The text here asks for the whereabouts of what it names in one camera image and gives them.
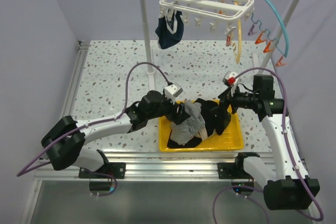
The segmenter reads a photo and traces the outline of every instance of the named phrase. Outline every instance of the dark blue garment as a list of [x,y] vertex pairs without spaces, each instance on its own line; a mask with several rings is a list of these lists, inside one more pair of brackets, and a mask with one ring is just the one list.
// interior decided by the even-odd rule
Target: dark blue garment
[[[159,18],[159,25],[155,30],[155,33],[159,37],[159,45],[161,49],[170,48],[181,41],[184,31],[184,24],[181,16],[182,12],[176,11],[171,21],[167,21],[166,17]],[[174,30],[175,22],[177,22],[176,32],[171,33],[171,31]]]

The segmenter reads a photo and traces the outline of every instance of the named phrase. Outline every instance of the yellow bin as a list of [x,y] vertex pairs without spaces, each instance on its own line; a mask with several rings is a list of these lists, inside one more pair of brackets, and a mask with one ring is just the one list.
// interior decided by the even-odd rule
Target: yellow bin
[[161,152],[213,152],[213,151],[233,151],[244,147],[242,131],[238,114],[231,114],[231,121],[222,135],[213,135],[202,141],[195,148],[168,148],[167,143],[170,136],[171,122],[165,117],[159,118],[159,148]]

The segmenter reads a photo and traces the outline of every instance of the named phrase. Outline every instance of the purple clip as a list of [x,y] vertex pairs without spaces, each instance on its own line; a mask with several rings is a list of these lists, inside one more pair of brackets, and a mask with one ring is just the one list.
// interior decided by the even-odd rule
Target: purple clip
[[254,26],[255,26],[255,24],[253,23],[253,24],[252,24],[252,26],[251,26],[251,28],[250,28],[250,31],[248,31],[248,33],[247,33],[247,35],[248,35],[248,36],[251,36],[251,35],[253,35],[253,34],[256,34],[256,33],[257,33],[256,31],[253,31],[253,29],[254,29]]

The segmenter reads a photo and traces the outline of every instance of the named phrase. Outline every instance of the striped cloth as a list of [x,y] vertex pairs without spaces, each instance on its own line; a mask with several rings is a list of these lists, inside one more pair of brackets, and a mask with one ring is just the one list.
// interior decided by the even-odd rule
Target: striped cloth
[[177,144],[184,145],[205,127],[205,121],[201,115],[201,106],[200,103],[192,103],[191,100],[184,102],[185,112],[187,112],[190,117],[179,125],[173,122],[171,123],[171,140]]

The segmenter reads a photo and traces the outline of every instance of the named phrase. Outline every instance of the speckled table surface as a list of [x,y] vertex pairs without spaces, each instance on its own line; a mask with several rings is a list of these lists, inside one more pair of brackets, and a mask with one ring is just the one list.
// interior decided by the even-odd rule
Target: speckled table surface
[[[225,90],[222,78],[228,70],[242,72],[252,67],[251,53],[263,56],[264,44],[244,41],[240,63],[235,63],[231,47],[225,41],[182,41],[178,45],[161,50],[156,41],[151,42],[153,62],[167,74],[169,80],[184,90],[179,99],[215,99]],[[76,119],[94,119],[119,112],[125,101],[125,80],[134,64],[145,61],[143,40],[92,41],[83,68],[75,105],[72,111]],[[140,100],[148,90],[146,66],[133,71],[129,85],[128,105]],[[242,77],[251,87],[253,73]],[[165,86],[160,74],[155,75],[155,87]],[[275,84],[276,97],[280,91]],[[250,110],[238,110],[244,148],[241,151],[271,152],[270,144],[257,115]],[[130,134],[113,135],[88,144],[110,152],[159,152],[158,121],[151,120],[147,127]]]

